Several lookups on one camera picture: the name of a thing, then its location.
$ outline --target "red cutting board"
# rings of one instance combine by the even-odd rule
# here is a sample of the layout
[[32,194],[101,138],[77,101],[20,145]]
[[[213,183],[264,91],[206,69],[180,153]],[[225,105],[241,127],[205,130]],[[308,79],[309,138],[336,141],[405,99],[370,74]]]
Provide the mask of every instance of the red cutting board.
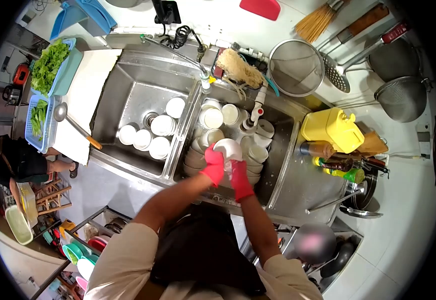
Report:
[[276,0],[241,0],[239,6],[253,14],[276,21],[281,10]]

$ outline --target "person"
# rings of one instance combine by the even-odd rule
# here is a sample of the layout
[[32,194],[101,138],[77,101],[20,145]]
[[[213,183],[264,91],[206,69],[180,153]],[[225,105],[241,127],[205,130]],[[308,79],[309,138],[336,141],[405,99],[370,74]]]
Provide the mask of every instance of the person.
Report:
[[246,176],[231,160],[230,182],[263,269],[239,251],[229,215],[216,205],[192,204],[224,176],[223,154],[205,151],[197,175],[155,194],[115,234],[89,278],[84,300],[318,300],[301,261],[287,260]]
[[54,148],[48,148],[46,154],[25,139],[13,140],[9,135],[0,136],[0,184],[10,189],[13,198],[20,207],[17,183],[41,183],[48,180],[47,173],[70,171],[70,177],[77,177],[77,162],[67,163],[62,160],[50,161],[46,156],[60,154]]

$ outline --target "pink rubber glove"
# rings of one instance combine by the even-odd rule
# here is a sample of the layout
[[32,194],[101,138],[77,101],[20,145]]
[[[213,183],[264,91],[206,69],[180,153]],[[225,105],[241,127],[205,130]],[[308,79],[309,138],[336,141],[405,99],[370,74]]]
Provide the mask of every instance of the pink rubber glove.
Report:
[[231,186],[235,190],[235,200],[240,202],[242,198],[254,195],[253,187],[246,175],[246,161],[231,160]]
[[205,160],[207,162],[207,166],[200,171],[200,173],[210,177],[211,181],[213,182],[213,186],[217,187],[223,178],[223,174],[225,173],[223,166],[225,164],[225,159],[223,158],[223,153],[213,150],[215,144],[216,143],[214,142],[205,150]]

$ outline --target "beige shirt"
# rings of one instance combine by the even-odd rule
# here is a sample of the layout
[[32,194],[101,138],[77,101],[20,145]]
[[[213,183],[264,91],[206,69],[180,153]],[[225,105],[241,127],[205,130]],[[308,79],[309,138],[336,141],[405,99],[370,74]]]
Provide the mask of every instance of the beige shirt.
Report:
[[[134,300],[150,277],[158,236],[143,224],[130,223],[115,234],[97,261],[84,300]],[[308,280],[301,262],[275,255],[258,274],[271,300],[321,300],[317,287]],[[194,282],[173,282],[160,300],[247,300],[236,288],[220,285],[214,290],[193,289]]]

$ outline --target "sandal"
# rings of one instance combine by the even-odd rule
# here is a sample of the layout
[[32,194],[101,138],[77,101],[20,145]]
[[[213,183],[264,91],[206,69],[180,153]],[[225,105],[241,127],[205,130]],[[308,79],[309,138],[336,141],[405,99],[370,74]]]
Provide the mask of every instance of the sandal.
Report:
[[80,165],[77,161],[74,161],[75,163],[75,169],[73,171],[70,171],[70,178],[75,178],[78,175],[78,166]]

